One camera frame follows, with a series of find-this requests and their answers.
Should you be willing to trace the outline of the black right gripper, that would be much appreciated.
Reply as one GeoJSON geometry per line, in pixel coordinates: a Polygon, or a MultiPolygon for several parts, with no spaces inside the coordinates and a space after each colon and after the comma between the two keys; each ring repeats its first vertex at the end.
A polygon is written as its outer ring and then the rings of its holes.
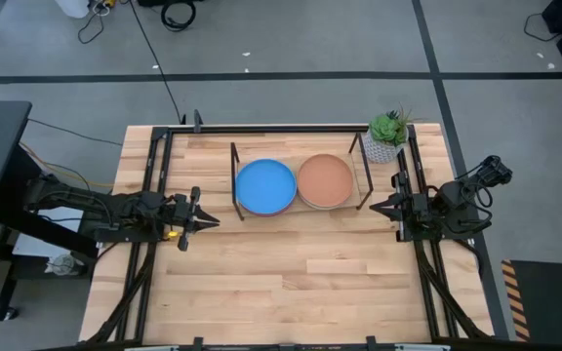
{"type": "Polygon", "coordinates": [[[371,210],[385,215],[391,221],[398,220],[400,212],[398,242],[426,240],[428,238],[428,204],[423,193],[414,193],[406,171],[393,177],[396,193],[389,195],[384,201],[370,206],[371,210]]]}

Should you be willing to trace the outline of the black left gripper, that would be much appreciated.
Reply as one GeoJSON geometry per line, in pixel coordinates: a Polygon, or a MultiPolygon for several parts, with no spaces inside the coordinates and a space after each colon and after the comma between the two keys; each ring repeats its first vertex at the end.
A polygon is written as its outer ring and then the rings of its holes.
{"type": "Polygon", "coordinates": [[[176,194],[174,196],[174,213],[172,215],[172,224],[178,225],[182,228],[182,233],[178,240],[178,248],[182,252],[186,252],[189,245],[189,238],[195,231],[206,230],[218,226],[220,222],[214,216],[207,214],[201,208],[197,209],[200,200],[200,188],[194,186],[191,189],[190,195],[176,194]],[[196,209],[197,218],[207,222],[196,223],[196,209]]]}

